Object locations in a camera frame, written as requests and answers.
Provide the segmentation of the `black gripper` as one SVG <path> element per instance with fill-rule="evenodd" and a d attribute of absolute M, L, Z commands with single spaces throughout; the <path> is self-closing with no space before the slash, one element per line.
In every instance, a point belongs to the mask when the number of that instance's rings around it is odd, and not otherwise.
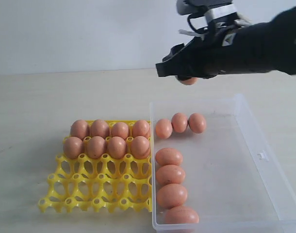
<path fill-rule="evenodd" d="M 217 75 L 247 73 L 247 27 L 222 27 L 214 35 L 194 37 L 173 46 L 155 67 L 159 77 L 177 80 L 210 79 Z"/>

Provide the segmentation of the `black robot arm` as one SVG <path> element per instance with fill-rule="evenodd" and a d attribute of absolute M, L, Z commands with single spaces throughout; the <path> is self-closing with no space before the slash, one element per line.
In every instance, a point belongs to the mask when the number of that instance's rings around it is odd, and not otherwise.
<path fill-rule="evenodd" d="M 210 79 L 217 75 L 280 71 L 296 75 L 296 6 L 269 22 L 243 26 L 237 13 L 212 20 L 188 44 L 156 64 L 159 77 Z"/>

